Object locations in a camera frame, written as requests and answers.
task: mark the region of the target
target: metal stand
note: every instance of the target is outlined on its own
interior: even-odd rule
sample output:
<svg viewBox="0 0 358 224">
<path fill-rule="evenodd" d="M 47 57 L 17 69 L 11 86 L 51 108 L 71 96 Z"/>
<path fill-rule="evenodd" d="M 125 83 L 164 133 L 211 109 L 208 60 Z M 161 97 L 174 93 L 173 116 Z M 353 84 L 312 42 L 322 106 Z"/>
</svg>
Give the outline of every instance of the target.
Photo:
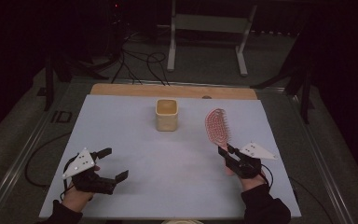
<svg viewBox="0 0 358 224">
<path fill-rule="evenodd" d="M 266 80 L 262 83 L 259 83 L 254 86 L 250 86 L 252 89 L 265 89 L 273 83 L 276 83 L 286 77 L 290 77 L 290 81 L 287 86 L 284 88 L 284 91 L 288 95 L 296 95 L 299 89 L 303 88 L 302 96 L 301 96 L 301 107 L 300 114 L 301 118 L 305 123 L 309 123 L 308 121 L 308 108 L 310 103 L 310 82 L 311 82 L 311 74 L 312 74 L 313 63 L 312 60 L 303 62 L 299 66 L 295 66 L 286 72 L 280 72 L 276 77 L 272 77 L 269 80 Z"/>
<path fill-rule="evenodd" d="M 241 43 L 235 48 L 237 54 L 238 65 L 240 68 L 240 75 L 242 77 L 248 76 L 245 60 L 243 58 L 243 49 L 246 40 L 249 36 L 252 27 L 252 21 L 255 16 L 257 6 L 252 6 L 250 15 L 243 18 L 228 18 L 228 17 L 212 17 L 201 15 L 186 15 L 176 14 L 176 0 L 172 0 L 172 17 L 171 17 L 171 44 L 170 52 L 168 54 L 167 70 L 174 71 L 175 54 L 176 54 L 176 29 L 183 30 L 197 30 L 197 31 L 215 31 L 242 34 Z"/>
<path fill-rule="evenodd" d="M 93 77 L 95 79 L 103 79 L 107 80 L 109 77 L 103 77 L 98 73 L 92 71 L 84 64 L 78 62 L 77 60 L 69 57 L 63 52 L 59 51 L 50 51 L 45 60 L 46 66 L 46 104 L 45 104 L 45 111 L 50 109 L 54 101 L 54 71 L 57 73 L 58 78 L 60 81 L 63 82 L 70 82 L 72 79 L 72 75 L 69 71 L 68 66 L 71 65 L 72 67 L 83 71 L 86 75 Z"/>
</svg>

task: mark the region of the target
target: brush bristles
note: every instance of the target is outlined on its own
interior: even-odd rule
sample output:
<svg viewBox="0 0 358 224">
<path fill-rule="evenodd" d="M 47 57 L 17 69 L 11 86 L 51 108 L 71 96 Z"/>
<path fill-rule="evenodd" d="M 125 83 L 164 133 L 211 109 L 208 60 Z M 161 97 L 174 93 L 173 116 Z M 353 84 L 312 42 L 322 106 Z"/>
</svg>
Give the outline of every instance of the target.
<svg viewBox="0 0 358 224">
<path fill-rule="evenodd" d="M 205 127 L 209 140 L 220 147 L 226 147 L 230 133 L 227 125 L 226 111 L 216 108 L 205 118 Z"/>
</svg>

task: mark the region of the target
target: white table surface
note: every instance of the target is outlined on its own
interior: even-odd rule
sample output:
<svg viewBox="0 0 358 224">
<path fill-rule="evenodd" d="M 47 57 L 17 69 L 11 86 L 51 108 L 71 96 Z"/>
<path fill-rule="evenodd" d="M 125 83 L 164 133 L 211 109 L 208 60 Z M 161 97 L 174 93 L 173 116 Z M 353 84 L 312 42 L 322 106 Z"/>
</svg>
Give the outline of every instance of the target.
<svg viewBox="0 0 358 224">
<path fill-rule="evenodd" d="M 225 174 L 223 158 L 205 131 L 205 116 L 217 107 L 227 112 L 232 146 L 255 142 L 278 156 L 277 160 L 262 160 L 274 176 L 270 193 L 289 207 L 292 217 L 301 216 L 260 101 L 175 98 L 178 129 L 158 132 L 157 99 L 88 95 L 39 216 L 51 215 L 52 201 L 63 192 L 63 167 L 70 158 L 84 147 L 90 152 L 111 147 L 111 155 L 97 160 L 98 174 L 114 178 L 129 170 L 129 177 L 117 185 L 113 195 L 96 194 L 84 209 L 84 217 L 243 218 L 240 181 Z"/>
</svg>

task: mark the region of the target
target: black cable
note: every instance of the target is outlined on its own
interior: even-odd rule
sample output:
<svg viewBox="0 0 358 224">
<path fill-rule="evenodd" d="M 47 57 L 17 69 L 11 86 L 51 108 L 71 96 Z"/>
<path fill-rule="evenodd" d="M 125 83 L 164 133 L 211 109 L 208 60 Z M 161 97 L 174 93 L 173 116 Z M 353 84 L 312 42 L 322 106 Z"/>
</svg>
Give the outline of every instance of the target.
<svg viewBox="0 0 358 224">
<path fill-rule="evenodd" d="M 112 15 L 112 11 L 111 11 L 111 6 L 110 6 L 110 4 L 109 4 L 109 1 L 108 0 L 106 0 L 106 6 L 105 6 L 105 8 L 106 8 L 106 21 L 107 21 L 107 23 L 109 24 L 109 25 L 112 25 L 112 24 L 114 24 L 114 22 L 113 22 L 113 15 Z M 107 32 L 107 42 L 106 42 L 106 47 L 105 47 L 105 50 L 103 51 L 103 55 L 105 55 L 106 53 L 107 53 L 107 51 L 109 50 L 109 48 L 110 48 L 110 38 L 112 37 L 111 36 L 111 27 L 110 26 L 108 26 L 109 27 L 109 31 Z"/>
<path fill-rule="evenodd" d="M 141 43 L 141 42 L 145 42 L 145 41 L 147 41 L 147 40 L 150 40 L 150 37 L 149 37 L 149 36 L 143 36 L 143 38 L 138 38 L 138 39 L 133 38 L 134 36 L 142 35 L 142 34 L 143 34 L 143 33 L 141 33 L 141 32 L 137 32 L 137 33 L 135 33 L 135 34 L 132 34 L 132 35 L 131 35 L 131 38 L 129 39 L 129 41 Z"/>
<path fill-rule="evenodd" d="M 261 164 L 261 166 L 263 166 L 264 168 L 266 168 L 268 171 L 269 171 L 269 174 L 271 175 L 271 183 L 269 184 L 269 189 L 271 189 L 272 188 L 272 184 L 274 183 L 274 175 L 272 174 L 272 172 L 270 171 L 270 169 L 267 167 L 267 166 L 265 166 L 265 165 L 263 165 L 263 164 Z"/>
<path fill-rule="evenodd" d="M 132 84 L 135 82 L 135 79 L 136 79 L 136 80 L 138 80 L 138 82 L 142 85 L 142 81 L 141 81 L 135 74 L 133 74 L 133 72 L 130 70 L 130 68 L 127 66 L 127 64 L 124 62 L 124 61 L 125 61 L 124 53 L 123 53 L 123 52 L 121 52 L 121 53 L 122 53 L 121 66 L 120 66 L 120 68 L 117 70 L 114 79 L 112 79 L 112 83 L 113 83 L 113 81 L 116 79 L 116 76 L 117 76 L 118 72 L 121 70 L 121 68 L 122 68 L 123 66 L 125 66 L 125 67 L 127 68 L 128 72 L 129 72 L 129 77 L 132 79 Z"/>
<path fill-rule="evenodd" d="M 109 58 L 109 61 L 105 62 L 105 63 L 100 63 L 100 64 L 95 64 L 95 65 L 90 65 L 88 66 L 89 69 L 92 69 L 94 71 L 98 71 L 101 72 L 113 65 L 115 65 L 118 62 L 118 58 L 114 58 L 113 56 L 111 58 Z"/>
<path fill-rule="evenodd" d="M 75 155 L 73 158 L 71 158 L 63 167 L 63 173 L 65 174 L 66 170 L 68 169 L 69 165 L 77 158 L 78 154 Z M 66 181 L 66 178 L 63 180 L 63 188 L 65 190 L 68 189 L 68 182 Z"/>
<path fill-rule="evenodd" d="M 316 198 L 315 195 L 313 195 L 304 185 L 300 184 L 297 180 L 295 180 L 294 178 L 292 178 L 291 176 L 289 176 L 289 179 L 293 180 L 294 182 L 296 182 L 299 186 L 301 186 L 301 188 L 303 188 L 324 210 L 324 212 L 326 213 L 328 219 L 330 220 L 330 223 L 334 223 L 333 219 L 330 217 L 330 215 L 327 212 L 327 209 L 324 207 L 324 205 Z"/>
<path fill-rule="evenodd" d="M 151 69 L 151 67 L 150 67 L 150 64 L 151 64 L 151 63 L 158 63 L 159 66 L 160 66 L 160 68 L 161 68 L 162 75 L 164 76 L 165 82 L 167 83 L 167 85 L 170 86 L 170 83 L 168 82 L 168 79 L 167 79 L 167 77 L 166 77 L 166 75 L 165 75 L 164 68 L 162 67 L 162 64 L 161 64 L 161 62 L 163 62 L 163 61 L 166 59 L 166 56 L 165 56 L 164 53 L 154 52 L 154 53 L 151 53 L 151 54 L 146 54 L 146 53 L 136 52 L 136 51 L 130 51 L 130 50 L 126 50 L 126 49 L 123 49 L 123 52 L 124 52 L 124 53 L 127 53 L 128 55 L 132 56 L 132 57 L 135 58 L 135 59 L 138 59 L 138 60 L 140 60 L 140 61 L 142 61 L 142 62 L 146 62 L 147 68 L 148 68 L 149 72 L 153 75 L 153 77 L 155 77 L 159 82 L 161 82 L 162 85 L 165 86 L 164 81 L 163 81 L 161 78 L 159 78 L 159 77 L 152 71 L 152 69 Z M 144 56 L 146 56 L 147 58 L 146 58 L 146 59 L 143 59 L 143 58 L 140 58 L 140 57 L 138 57 L 138 56 L 136 56 L 136 55 L 134 55 L 134 54 L 144 55 Z M 155 57 L 155 55 L 162 55 L 162 59 L 158 59 L 157 57 Z"/>
<path fill-rule="evenodd" d="M 132 35 L 127 36 L 127 37 L 124 39 L 123 43 L 121 44 L 121 46 L 120 46 L 120 56 L 121 56 L 123 59 L 122 59 L 122 61 L 120 62 L 120 67 L 118 68 L 118 70 L 116 71 L 116 73 L 113 75 L 112 81 L 111 81 L 110 83 L 114 83 L 114 82 L 115 82 L 115 80 L 116 80 L 118 74 L 120 73 L 121 69 L 122 69 L 123 66 L 124 66 L 124 59 L 125 59 L 124 53 L 123 53 L 123 46 L 124 46 L 124 44 L 127 43 L 127 41 L 129 41 L 130 38 L 131 38 L 133 35 L 136 35 L 136 34 L 137 34 L 137 33 L 134 33 L 134 34 L 132 34 Z"/>
<path fill-rule="evenodd" d="M 62 196 L 63 196 L 69 189 L 73 188 L 74 186 L 75 186 L 75 185 L 72 185 L 72 186 L 69 187 L 68 189 L 65 189 L 65 190 L 63 191 L 63 193 L 60 194 L 60 199 L 61 199 L 61 201 L 63 200 Z"/>
<path fill-rule="evenodd" d="M 268 186 L 268 191 L 270 191 L 270 190 L 271 190 L 271 187 L 269 186 L 269 180 L 266 178 L 265 175 L 263 175 L 263 173 L 260 172 L 259 175 L 260 175 L 261 177 L 263 177 L 264 181 L 266 181 L 266 184 L 267 184 L 267 186 Z"/>
<path fill-rule="evenodd" d="M 171 30 L 171 27 L 166 28 L 165 30 L 161 31 L 160 33 L 157 34 L 157 36 L 161 36 L 164 35 L 165 33 L 168 33 Z"/>
<path fill-rule="evenodd" d="M 52 142 L 54 142 L 54 141 L 56 141 L 56 140 L 58 140 L 58 139 L 60 139 L 60 138 L 62 138 L 62 137 L 65 137 L 66 135 L 69 135 L 69 134 L 71 134 L 71 133 L 62 134 L 62 135 L 60 135 L 60 136 L 58 136 L 58 137 L 55 137 L 55 138 L 53 138 L 53 139 L 47 141 L 46 143 L 44 143 L 43 145 L 41 145 L 40 147 L 38 147 L 38 148 L 31 154 L 31 157 L 28 159 L 27 163 L 25 164 L 25 168 L 24 168 L 25 179 L 26 179 L 30 184 L 32 184 L 32 185 L 34 185 L 34 186 L 37 186 L 37 187 L 39 187 L 39 188 L 44 188 L 44 189 L 49 187 L 49 185 L 46 185 L 46 184 L 38 184 L 38 183 L 35 183 L 33 180 L 31 180 L 31 178 L 28 176 L 28 167 L 29 167 L 29 164 L 30 164 L 30 162 L 31 162 L 31 159 L 34 157 L 34 155 L 36 155 L 36 153 L 37 153 L 38 151 L 40 151 L 40 149 L 42 149 L 42 148 L 45 147 L 46 145 L 48 145 L 48 144 L 50 144 L 50 143 L 52 143 Z"/>
</svg>

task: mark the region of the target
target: white triangular tag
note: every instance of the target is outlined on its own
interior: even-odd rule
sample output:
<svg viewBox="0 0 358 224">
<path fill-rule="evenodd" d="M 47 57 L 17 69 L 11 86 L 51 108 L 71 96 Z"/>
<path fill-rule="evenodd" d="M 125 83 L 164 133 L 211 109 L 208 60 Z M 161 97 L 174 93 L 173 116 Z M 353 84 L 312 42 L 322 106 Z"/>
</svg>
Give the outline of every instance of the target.
<svg viewBox="0 0 358 224">
<path fill-rule="evenodd" d="M 63 173 L 62 178 L 66 179 L 73 175 L 77 175 L 95 165 L 94 160 L 92 159 L 88 150 L 84 149 L 77 155 L 76 159 L 69 164 L 68 169 Z"/>
<path fill-rule="evenodd" d="M 265 148 L 259 146 L 256 143 L 249 143 L 248 145 L 241 148 L 240 152 L 252 158 L 271 159 L 271 160 L 278 159 L 277 156 L 270 153 Z"/>
</svg>

